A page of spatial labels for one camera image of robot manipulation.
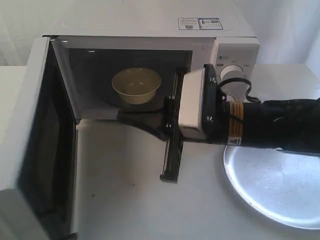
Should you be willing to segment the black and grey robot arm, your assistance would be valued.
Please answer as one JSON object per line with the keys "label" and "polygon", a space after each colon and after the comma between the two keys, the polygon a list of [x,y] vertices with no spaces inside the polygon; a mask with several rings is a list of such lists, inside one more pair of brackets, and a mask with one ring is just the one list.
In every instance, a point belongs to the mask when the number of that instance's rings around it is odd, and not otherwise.
{"label": "black and grey robot arm", "polygon": [[260,101],[250,95],[251,89],[243,76],[217,82],[211,64],[183,76],[161,181],[178,181],[186,141],[319,155],[318,99]]}

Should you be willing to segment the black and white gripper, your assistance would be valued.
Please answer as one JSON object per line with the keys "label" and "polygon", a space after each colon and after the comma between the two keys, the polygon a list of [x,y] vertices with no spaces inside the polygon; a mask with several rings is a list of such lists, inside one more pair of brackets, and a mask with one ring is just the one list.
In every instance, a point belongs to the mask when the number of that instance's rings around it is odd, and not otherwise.
{"label": "black and white gripper", "polygon": [[188,72],[186,67],[175,69],[172,93],[165,98],[163,122],[166,130],[175,128],[181,136],[172,136],[165,146],[160,180],[178,183],[183,140],[187,142],[226,144],[228,118],[224,94],[218,88],[212,64]]}

